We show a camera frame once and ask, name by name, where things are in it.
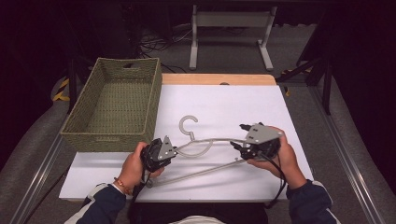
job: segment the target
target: hanger hook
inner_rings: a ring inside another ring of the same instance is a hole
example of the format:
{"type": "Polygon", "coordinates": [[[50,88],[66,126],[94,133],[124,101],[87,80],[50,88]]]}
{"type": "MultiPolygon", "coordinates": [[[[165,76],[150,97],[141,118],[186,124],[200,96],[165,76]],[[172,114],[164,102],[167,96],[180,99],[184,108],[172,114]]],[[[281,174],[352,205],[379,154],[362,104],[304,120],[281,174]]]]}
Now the hanger hook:
{"type": "Polygon", "coordinates": [[[196,118],[196,117],[193,116],[193,115],[187,115],[187,116],[184,116],[183,118],[181,118],[180,122],[178,123],[178,128],[180,129],[180,131],[181,131],[182,133],[186,134],[186,135],[189,135],[191,141],[194,141],[194,140],[195,140],[194,133],[193,133],[193,132],[187,132],[187,131],[184,129],[184,127],[183,127],[184,121],[185,121],[186,119],[192,119],[192,120],[194,120],[195,122],[198,122],[198,118],[196,118]]]}

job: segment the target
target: sleeve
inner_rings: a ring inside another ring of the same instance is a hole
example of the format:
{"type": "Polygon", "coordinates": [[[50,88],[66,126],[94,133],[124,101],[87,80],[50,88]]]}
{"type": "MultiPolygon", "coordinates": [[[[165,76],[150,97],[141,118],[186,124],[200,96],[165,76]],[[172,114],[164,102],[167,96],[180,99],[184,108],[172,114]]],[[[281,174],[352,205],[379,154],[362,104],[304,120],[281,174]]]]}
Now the sleeve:
{"type": "Polygon", "coordinates": [[[65,224],[114,223],[125,204],[123,193],[110,184],[100,184],[88,194],[81,209],[65,224]]]}
{"type": "Polygon", "coordinates": [[[320,182],[308,180],[298,189],[288,188],[286,195],[293,224],[340,223],[330,211],[332,198],[320,182]]]}

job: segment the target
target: metal rail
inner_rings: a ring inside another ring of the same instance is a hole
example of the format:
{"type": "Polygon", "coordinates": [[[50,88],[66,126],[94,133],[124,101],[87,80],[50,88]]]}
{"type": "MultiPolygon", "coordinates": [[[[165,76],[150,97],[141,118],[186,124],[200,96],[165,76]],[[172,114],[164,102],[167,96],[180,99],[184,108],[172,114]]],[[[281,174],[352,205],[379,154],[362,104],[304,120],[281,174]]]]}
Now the metal rail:
{"type": "Polygon", "coordinates": [[[385,223],[384,219],[378,212],[378,209],[375,206],[375,202],[368,190],[363,177],[361,176],[361,172],[358,169],[358,166],[354,162],[353,158],[349,154],[344,142],[340,136],[338,129],[336,128],[332,117],[327,115],[324,111],[321,103],[321,96],[317,89],[317,87],[308,87],[311,95],[314,98],[314,101],[320,111],[320,115],[323,120],[326,122],[327,127],[332,135],[334,143],[336,144],[336,152],[340,158],[341,163],[344,166],[346,171],[346,175],[349,178],[349,181],[352,185],[352,188],[355,190],[355,193],[358,197],[359,202],[361,203],[361,207],[363,212],[367,216],[367,220],[373,224],[382,224],[385,223]]]}
{"type": "Polygon", "coordinates": [[[46,179],[50,173],[50,169],[52,168],[53,163],[55,163],[56,157],[62,148],[63,142],[64,141],[61,135],[58,133],[53,140],[46,157],[41,162],[40,167],[37,169],[37,172],[35,173],[28,190],[26,190],[26,193],[23,196],[14,216],[12,217],[10,221],[11,224],[20,224],[25,222],[29,212],[32,209],[32,206],[34,205],[38,193],[46,182],[46,179]]]}

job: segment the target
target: bracelet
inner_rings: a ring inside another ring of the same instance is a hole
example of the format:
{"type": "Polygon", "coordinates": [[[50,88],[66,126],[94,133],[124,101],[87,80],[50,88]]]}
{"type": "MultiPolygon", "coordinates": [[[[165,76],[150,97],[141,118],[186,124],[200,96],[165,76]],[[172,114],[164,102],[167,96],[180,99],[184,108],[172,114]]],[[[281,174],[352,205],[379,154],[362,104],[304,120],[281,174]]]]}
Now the bracelet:
{"type": "Polygon", "coordinates": [[[122,183],[122,181],[121,181],[120,179],[114,177],[114,180],[117,181],[117,184],[118,184],[118,185],[120,185],[121,187],[124,188],[124,193],[125,193],[125,194],[132,195],[131,190],[130,190],[128,187],[126,187],[126,186],[122,183]]]}

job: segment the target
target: person's left hand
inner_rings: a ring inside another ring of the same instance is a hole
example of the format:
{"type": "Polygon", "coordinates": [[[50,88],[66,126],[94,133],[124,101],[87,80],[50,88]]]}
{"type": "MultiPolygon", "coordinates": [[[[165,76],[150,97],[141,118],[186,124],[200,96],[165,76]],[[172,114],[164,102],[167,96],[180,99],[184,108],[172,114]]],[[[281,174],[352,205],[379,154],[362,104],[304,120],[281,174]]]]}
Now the person's left hand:
{"type": "MultiPolygon", "coordinates": [[[[140,160],[140,153],[147,143],[139,142],[133,153],[129,154],[119,176],[119,180],[123,183],[126,188],[133,189],[134,186],[140,184],[140,179],[143,173],[143,162],[140,160]]],[[[154,173],[150,174],[150,177],[156,177],[163,172],[164,168],[160,168],[154,173]]]]}

